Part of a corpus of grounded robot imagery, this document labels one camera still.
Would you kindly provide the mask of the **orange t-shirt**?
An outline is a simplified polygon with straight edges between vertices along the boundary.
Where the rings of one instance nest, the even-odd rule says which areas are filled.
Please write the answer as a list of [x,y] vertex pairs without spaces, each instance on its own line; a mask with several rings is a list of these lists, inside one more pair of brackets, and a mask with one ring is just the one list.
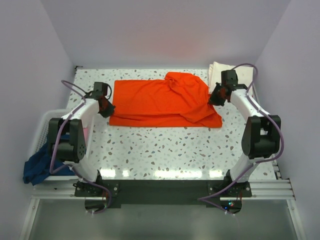
[[208,103],[209,87],[198,76],[168,72],[164,79],[116,80],[111,126],[221,128],[222,117]]

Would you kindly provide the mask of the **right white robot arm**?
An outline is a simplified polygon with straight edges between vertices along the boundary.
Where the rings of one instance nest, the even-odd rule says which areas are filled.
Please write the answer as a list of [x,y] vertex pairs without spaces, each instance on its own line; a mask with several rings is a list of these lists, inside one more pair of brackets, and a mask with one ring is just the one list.
[[240,184],[249,181],[258,164],[279,158],[284,151],[284,137],[281,132],[281,118],[265,111],[249,94],[249,88],[238,83],[235,69],[221,72],[221,82],[211,93],[208,103],[224,106],[234,105],[246,120],[241,139],[242,154],[232,169],[228,170],[223,183],[223,192],[230,197],[240,190]]

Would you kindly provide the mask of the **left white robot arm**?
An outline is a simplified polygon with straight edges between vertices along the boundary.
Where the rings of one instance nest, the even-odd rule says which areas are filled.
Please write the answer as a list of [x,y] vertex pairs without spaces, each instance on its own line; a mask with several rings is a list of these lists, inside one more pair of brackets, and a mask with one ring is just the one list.
[[100,173],[89,161],[87,145],[96,115],[106,119],[115,112],[115,106],[110,102],[112,88],[107,83],[95,82],[91,91],[78,90],[74,92],[80,96],[80,104],[62,117],[51,118],[48,122],[49,172],[54,175],[67,167],[80,181],[87,182],[85,189],[88,193],[99,196],[104,184],[97,180]]

